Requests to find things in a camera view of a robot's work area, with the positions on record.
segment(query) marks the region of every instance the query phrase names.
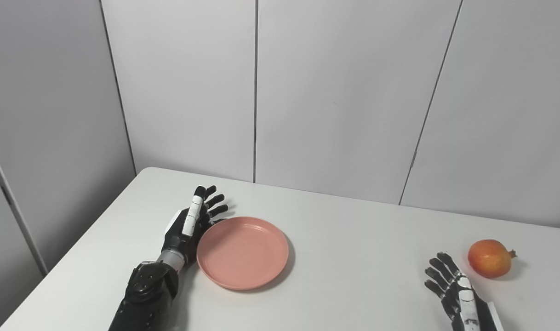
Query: pomegranate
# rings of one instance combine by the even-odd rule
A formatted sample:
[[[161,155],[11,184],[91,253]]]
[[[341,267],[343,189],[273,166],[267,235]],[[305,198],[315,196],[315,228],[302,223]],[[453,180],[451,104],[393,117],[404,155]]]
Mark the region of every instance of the pomegranate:
[[[486,278],[500,277],[511,269],[511,259],[517,257],[514,250],[494,239],[479,240],[468,251],[470,266]]]

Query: white wall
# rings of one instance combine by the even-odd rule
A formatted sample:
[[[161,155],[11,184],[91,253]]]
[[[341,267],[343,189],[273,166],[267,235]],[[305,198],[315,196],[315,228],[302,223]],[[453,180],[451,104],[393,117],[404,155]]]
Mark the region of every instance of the white wall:
[[[255,86],[255,0],[104,0],[137,167],[398,203],[460,1],[258,3]],[[560,0],[463,2],[402,203],[560,226]]]
[[[0,165],[48,268],[133,178],[97,1],[0,0]]]
[[[42,275],[0,188],[0,325]]]
[[[255,0],[103,0],[137,170],[253,178]]]
[[[459,0],[260,0],[256,182],[398,203]]]
[[[560,0],[466,0],[403,205],[560,226]]]

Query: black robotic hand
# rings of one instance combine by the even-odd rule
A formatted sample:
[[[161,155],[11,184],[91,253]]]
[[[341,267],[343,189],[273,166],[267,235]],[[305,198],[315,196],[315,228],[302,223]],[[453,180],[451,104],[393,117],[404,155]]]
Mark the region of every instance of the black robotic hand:
[[[185,266],[190,266],[196,261],[196,248],[202,235],[213,224],[221,221],[213,221],[215,216],[229,209],[227,205],[213,208],[217,203],[225,199],[223,194],[215,195],[209,201],[204,202],[216,190],[216,186],[211,186],[207,189],[202,186],[197,187],[194,197],[192,197],[192,205],[185,210],[179,211],[174,216],[165,234],[164,245],[162,246],[162,256],[160,258],[167,258],[164,262],[168,262],[172,258],[175,259],[175,257],[169,256],[170,253],[181,254]]]
[[[219,194],[206,203],[217,188],[199,186],[190,207],[171,220],[162,253],[155,262],[142,262],[135,268],[109,331],[162,331],[168,324],[171,303],[178,292],[178,273],[196,261],[196,248],[212,220],[227,205],[214,205],[225,199]]]
[[[425,286],[441,299],[453,331],[503,331],[494,304],[478,297],[468,277],[448,254],[438,253],[429,264],[425,273],[433,280],[425,281]]]

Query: white table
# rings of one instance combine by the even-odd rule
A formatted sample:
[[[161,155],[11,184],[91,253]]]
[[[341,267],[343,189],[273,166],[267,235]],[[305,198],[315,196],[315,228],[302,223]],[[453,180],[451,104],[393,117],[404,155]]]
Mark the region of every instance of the white table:
[[[256,216],[289,239],[291,258],[261,291],[218,287],[193,266],[171,321],[177,331],[451,330],[423,270],[447,251],[505,331],[560,330],[560,229],[386,205],[146,168],[24,300],[1,331],[105,331],[131,270],[155,260],[164,229],[198,185],[227,196],[226,216]],[[518,258],[484,279],[465,260],[494,238]]]

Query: robotic hand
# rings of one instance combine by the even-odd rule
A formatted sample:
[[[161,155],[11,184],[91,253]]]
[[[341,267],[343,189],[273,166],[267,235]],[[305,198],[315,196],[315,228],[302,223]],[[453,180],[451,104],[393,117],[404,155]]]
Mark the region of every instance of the robotic hand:
[[[177,212],[171,220],[160,257],[154,262],[141,262],[133,269],[109,331],[162,331],[166,327],[178,292],[178,273],[196,261],[198,242],[216,223],[212,219],[229,209],[220,205],[211,210],[225,199],[223,194],[204,202],[216,190],[215,186],[197,187],[190,207]]]
[[[503,331],[494,304],[478,297],[468,277],[448,254],[438,253],[429,264],[425,273],[433,280],[425,281],[425,286],[441,299],[453,331]]]

